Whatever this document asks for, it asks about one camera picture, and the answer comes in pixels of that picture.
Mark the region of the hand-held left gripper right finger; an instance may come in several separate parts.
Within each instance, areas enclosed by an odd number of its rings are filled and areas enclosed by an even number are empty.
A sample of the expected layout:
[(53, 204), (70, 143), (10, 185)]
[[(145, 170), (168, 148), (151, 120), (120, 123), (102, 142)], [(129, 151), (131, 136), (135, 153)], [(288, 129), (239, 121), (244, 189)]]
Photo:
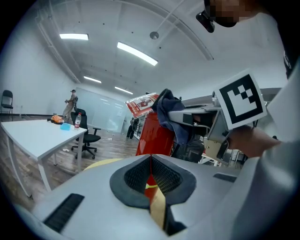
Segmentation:
[(228, 193), (239, 170), (152, 155), (151, 217), (169, 236), (208, 215)]

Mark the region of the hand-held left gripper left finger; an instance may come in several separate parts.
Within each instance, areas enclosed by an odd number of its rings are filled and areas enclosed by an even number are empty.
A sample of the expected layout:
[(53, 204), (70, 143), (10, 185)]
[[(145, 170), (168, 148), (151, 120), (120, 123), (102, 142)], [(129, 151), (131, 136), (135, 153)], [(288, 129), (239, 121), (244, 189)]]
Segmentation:
[(43, 222), (70, 194), (79, 194), (84, 199), (62, 229), (64, 237), (164, 237), (148, 210), (124, 205), (110, 188), (110, 177), (116, 170), (147, 157), (88, 168), (49, 192), (32, 214)]

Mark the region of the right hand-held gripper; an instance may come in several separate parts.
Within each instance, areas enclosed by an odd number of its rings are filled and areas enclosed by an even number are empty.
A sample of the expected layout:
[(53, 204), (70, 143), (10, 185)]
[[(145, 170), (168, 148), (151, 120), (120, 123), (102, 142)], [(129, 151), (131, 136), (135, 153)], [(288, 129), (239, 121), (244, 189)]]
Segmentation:
[[(205, 154), (222, 163), (228, 150), (228, 137), (238, 127), (267, 115), (261, 90), (251, 69), (245, 69), (218, 85), (212, 94), (213, 104), (188, 105), (168, 113), (169, 120), (186, 126), (211, 127), (203, 138)], [(212, 112), (216, 111), (212, 123)]]

